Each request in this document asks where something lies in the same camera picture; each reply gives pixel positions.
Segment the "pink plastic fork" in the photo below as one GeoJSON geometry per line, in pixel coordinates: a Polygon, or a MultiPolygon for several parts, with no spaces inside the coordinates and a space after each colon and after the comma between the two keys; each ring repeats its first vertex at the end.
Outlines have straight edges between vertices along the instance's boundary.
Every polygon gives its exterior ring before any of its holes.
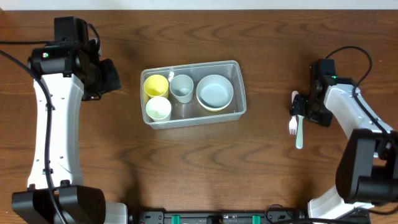
{"type": "MultiPolygon", "coordinates": [[[[298,91],[292,92],[292,102],[294,102],[295,97],[298,95],[298,91]]],[[[292,116],[291,120],[289,121],[289,133],[291,135],[297,134],[297,119],[296,116],[292,116]]]]}

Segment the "green plastic spoon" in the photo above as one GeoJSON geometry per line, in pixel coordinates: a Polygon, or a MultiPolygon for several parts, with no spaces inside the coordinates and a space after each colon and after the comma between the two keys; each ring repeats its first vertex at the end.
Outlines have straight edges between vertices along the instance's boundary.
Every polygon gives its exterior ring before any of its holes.
{"type": "Polygon", "coordinates": [[[296,137],[296,148],[303,148],[303,116],[298,115],[298,127],[297,127],[297,137],[296,137]]]}

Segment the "yellow plastic cup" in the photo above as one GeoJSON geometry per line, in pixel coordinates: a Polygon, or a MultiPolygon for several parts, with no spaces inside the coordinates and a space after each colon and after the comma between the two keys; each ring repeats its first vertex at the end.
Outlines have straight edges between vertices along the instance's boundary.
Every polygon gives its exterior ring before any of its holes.
{"type": "Polygon", "coordinates": [[[151,75],[144,82],[144,91],[150,97],[169,97],[169,81],[162,75],[151,75]]]}

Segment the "white plastic cup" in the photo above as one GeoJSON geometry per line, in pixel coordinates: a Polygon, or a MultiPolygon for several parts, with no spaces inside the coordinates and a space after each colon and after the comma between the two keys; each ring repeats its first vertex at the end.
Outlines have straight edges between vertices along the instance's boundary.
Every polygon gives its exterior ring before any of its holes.
{"type": "Polygon", "coordinates": [[[155,96],[147,102],[146,113],[155,122],[170,121],[172,105],[167,98],[155,96]]]}

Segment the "grey plastic cup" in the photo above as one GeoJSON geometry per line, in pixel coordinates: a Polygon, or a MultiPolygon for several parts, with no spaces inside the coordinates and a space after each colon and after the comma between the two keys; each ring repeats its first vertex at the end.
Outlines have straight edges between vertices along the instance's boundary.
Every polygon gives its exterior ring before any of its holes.
{"type": "Polygon", "coordinates": [[[180,103],[189,103],[193,90],[194,82],[188,75],[177,75],[170,82],[170,92],[180,103]]]}

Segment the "grey plastic bowl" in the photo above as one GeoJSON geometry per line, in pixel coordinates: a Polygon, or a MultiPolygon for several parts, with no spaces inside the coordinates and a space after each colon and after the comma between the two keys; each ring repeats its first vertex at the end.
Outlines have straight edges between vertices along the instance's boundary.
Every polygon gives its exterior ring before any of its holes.
{"type": "Polygon", "coordinates": [[[228,95],[233,99],[234,89],[232,83],[221,75],[208,75],[202,78],[197,85],[199,95],[228,95]]]}

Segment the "yellow plastic bowl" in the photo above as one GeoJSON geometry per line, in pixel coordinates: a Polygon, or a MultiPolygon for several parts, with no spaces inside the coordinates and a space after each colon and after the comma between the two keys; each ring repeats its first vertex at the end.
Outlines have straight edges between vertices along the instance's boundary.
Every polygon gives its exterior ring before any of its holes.
{"type": "Polygon", "coordinates": [[[221,111],[221,110],[226,108],[226,106],[225,107],[220,107],[220,108],[211,108],[211,107],[208,107],[208,106],[203,106],[203,107],[204,107],[204,109],[206,109],[208,111],[212,111],[212,112],[221,111]]]}

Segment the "white plastic bowl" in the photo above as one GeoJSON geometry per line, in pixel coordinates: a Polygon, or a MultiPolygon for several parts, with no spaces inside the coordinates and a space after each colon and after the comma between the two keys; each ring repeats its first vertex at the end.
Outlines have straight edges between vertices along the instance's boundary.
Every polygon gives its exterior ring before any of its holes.
{"type": "Polygon", "coordinates": [[[202,106],[211,108],[227,107],[232,101],[228,95],[199,95],[197,99],[202,106]]]}

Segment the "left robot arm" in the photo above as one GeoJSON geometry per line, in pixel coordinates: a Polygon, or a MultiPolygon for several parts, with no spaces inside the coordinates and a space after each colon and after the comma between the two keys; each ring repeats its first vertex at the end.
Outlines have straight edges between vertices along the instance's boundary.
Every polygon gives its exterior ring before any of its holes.
{"type": "Polygon", "coordinates": [[[12,195],[12,209],[27,223],[127,223],[123,203],[107,202],[83,181],[78,125],[83,101],[120,88],[112,61],[89,45],[50,44],[35,49],[25,69],[34,79],[37,132],[27,190],[12,195]]]}

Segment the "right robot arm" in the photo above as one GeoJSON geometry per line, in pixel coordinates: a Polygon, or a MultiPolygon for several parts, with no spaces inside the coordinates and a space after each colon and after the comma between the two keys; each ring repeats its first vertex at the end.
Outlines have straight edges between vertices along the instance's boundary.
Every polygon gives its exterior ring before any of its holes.
{"type": "Polygon", "coordinates": [[[381,121],[350,78],[316,75],[296,95],[290,114],[328,127],[336,118],[348,138],[335,185],[307,205],[313,220],[337,220],[355,210],[397,201],[397,131],[381,121]]]}

